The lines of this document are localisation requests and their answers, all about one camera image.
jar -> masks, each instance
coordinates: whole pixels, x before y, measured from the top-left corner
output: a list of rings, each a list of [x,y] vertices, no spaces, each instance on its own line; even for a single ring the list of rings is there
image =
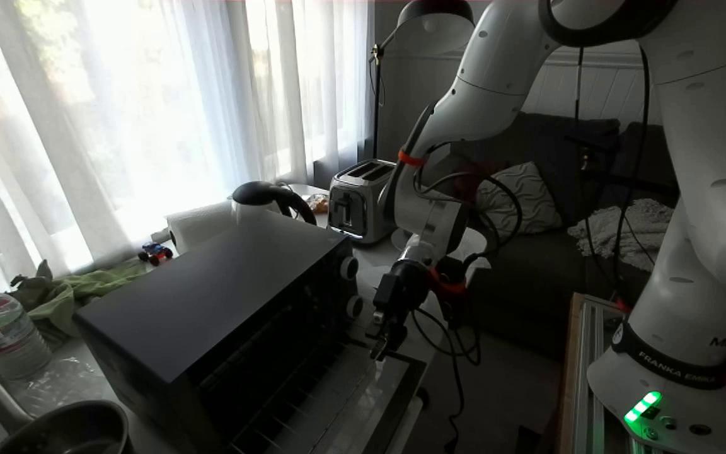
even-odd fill
[[[27,382],[51,360],[51,349],[22,306],[0,294],[0,382]]]

wall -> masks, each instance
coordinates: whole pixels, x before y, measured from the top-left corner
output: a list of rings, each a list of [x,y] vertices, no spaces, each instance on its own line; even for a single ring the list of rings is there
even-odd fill
[[[478,17],[490,0],[470,0]],[[375,35],[384,41],[403,9],[403,0],[375,4]],[[410,135],[419,115],[434,103],[455,82],[462,55],[417,58],[385,53],[380,97],[380,156],[393,159]],[[543,65],[525,103],[529,115],[573,117],[577,87],[577,50],[559,49]],[[642,72],[635,43],[613,43],[584,50],[582,120],[617,120],[620,123],[642,117]],[[654,93],[650,123],[660,123]]]

cable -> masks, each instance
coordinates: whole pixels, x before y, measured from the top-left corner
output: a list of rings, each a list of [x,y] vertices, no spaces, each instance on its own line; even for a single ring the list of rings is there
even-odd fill
[[[417,309],[417,310],[410,310],[410,321],[414,321],[414,329],[419,330],[419,337],[436,350],[436,354],[441,354],[441,357],[456,357],[456,358],[467,358],[472,366],[478,366],[482,363],[482,333],[473,329],[473,344],[470,345],[470,349],[465,349],[465,344],[462,344],[462,337],[456,333],[456,339],[460,339],[460,350],[456,350],[456,345],[452,344],[452,349],[443,349],[443,345],[438,345],[424,329],[420,329],[420,324],[417,321],[417,314],[420,314],[420,316],[426,316],[426,319],[432,319],[441,330],[449,330],[438,319],[434,319],[432,314],[426,314],[426,310],[420,310],[420,309]]]
[[[446,147],[446,145],[432,147],[432,149],[426,151],[426,156],[432,156],[432,154],[438,151],[441,147]],[[502,246],[506,246],[511,237],[518,237],[518,233],[520,233],[520,228],[521,228],[521,204],[520,204],[520,197],[518,197],[504,181],[500,181],[500,179],[495,179],[495,178],[490,178],[490,174],[484,178],[482,171],[455,171],[455,174],[446,174],[446,178],[441,178],[441,179],[436,179],[436,181],[432,181],[432,184],[424,184],[424,168],[419,168],[417,179],[414,179],[414,190],[417,190],[420,197],[426,197],[426,199],[460,202],[460,204],[470,208],[467,202],[455,199],[455,197],[429,197],[429,193],[438,190],[441,184],[455,181],[455,179],[465,179],[465,178],[478,178],[478,179],[495,184],[496,190],[502,190],[502,193],[510,197],[510,202],[511,202],[511,208],[514,208],[514,228],[511,228],[511,233],[510,233],[504,241],[500,237],[500,231],[495,228],[495,223],[491,223],[490,217],[482,217],[478,208],[473,208],[473,213],[478,215],[478,219],[484,223],[484,228],[495,234],[495,242],[491,242],[495,247],[478,252],[476,258],[467,258],[467,267],[470,267],[473,260],[491,255],[495,251],[500,251]]]
[[[476,213],[476,215],[478,215],[478,223],[484,223],[484,231],[490,231],[490,234],[495,237],[495,242],[487,246],[484,252],[473,252],[473,255],[465,258],[465,263],[462,263],[465,265],[465,275],[478,258],[490,258],[490,255],[495,255],[500,247],[504,247],[510,242],[510,241],[506,242],[500,241],[500,233],[496,233],[495,223],[484,213]]]
[[[574,127],[582,121],[582,72],[584,72],[584,49],[579,49],[577,55],[577,74],[574,74],[574,101],[573,101],[573,121]],[[597,260],[597,251],[596,251],[596,241],[593,241],[593,226],[591,226],[591,208],[587,208],[587,194],[584,194],[584,184],[579,184],[579,197],[582,197],[582,209],[584,209],[584,237],[587,237],[587,247],[591,247],[591,260],[596,263],[597,273],[616,287],[616,277],[602,267],[602,263]],[[587,287],[587,260],[582,260],[582,270],[579,270],[579,287]]]
[[[441,321],[434,319],[432,314],[426,314],[426,310],[420,310],[420,309],[417,309],[417,314],[420,314],[420,316],[426,316],[426,319],[432,319],[434,324],[441,325]],[[441,325],[441,330],[443,330],[443,337],[446,337],[446,344],[455,349],[455,345],[456,345],[456,344],[455,344],[455,337],[452,337],[443,325]],[[460,439],[462,439],[456,420],[460,420],[460,416],[465,415],[465,408],[467,408],[467,396],[465,396],[465,383],[462,383],[460,357],[449,357],[449,358],[452,358],[452,366],[455,366],[460,408],[446,416],[449,427],[455,429],[455,437],[443,444],[443,453],[456,453]]]
[[[630,223],[628,217],[626,217],[623,223],[626,223],[626,228],[630,231],[639,251],[647,258],[650,265],[655,265],[655,258],[650,258],[650,252],[647,252],[647,251],[642,247],[642,242],[639,241],[639,234],[635,234],[635,231],[634,231],[634,223]]]
[[[449,147],[449,141],[434,145],[429,147],[424,162],[432,159],[432,154],[436,154],[441,147]],[[414,190],[420,193],[420,181],[424,181],[424,168],[419,168],[417,178],[414,178]]]
[[[639,179],[639,174],[640,174],[640,162],[642,162],[646,136],[647,136],[647,107],[650,107],[647,55],[646,55],[646,49],[642,49],[642,46],[639,46],[639,50],[640,50],[640,63],[642,63],[642,120],[640,120],[640,127],[642,127],[642,128],[640,128],[639,154],[635,154],[634,174],[630,174],[634,179]],[[616,246],[613,246],[616,260],[613,260],[613,273],[616,273],[616,280],[617,280],[617,282],[623,282],[623,280],[620,280],[620,231],[623,231],[626,213],[628,213],[628,208],[630,208],[630,202],[634,202],[634,194],[635,194],[635,190],[628,188],[628,190],[626,190],[626,199],[623,199],[623,209],[620,209],[620,217],[617,217],[617,228],[616,228]]]

white curtain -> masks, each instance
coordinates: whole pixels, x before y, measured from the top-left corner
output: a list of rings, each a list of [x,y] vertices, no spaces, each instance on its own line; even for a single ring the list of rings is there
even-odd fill
[[[0,0],[0,287],[365,141],[368,0]]]

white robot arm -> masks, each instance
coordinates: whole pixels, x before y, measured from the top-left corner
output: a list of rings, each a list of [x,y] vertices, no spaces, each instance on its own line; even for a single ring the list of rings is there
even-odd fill
[[[443,258],[465,215],[456,202],[417,193],[429,151],[504,132],[559,43],[626,39],[639,39],[650,55],[681,204],[650,282],[587,382],[640,441],[665,453],[726,453],[726,4],[491,4],[456,82],[400,149],[384,209],[417,234],[419,258]]]

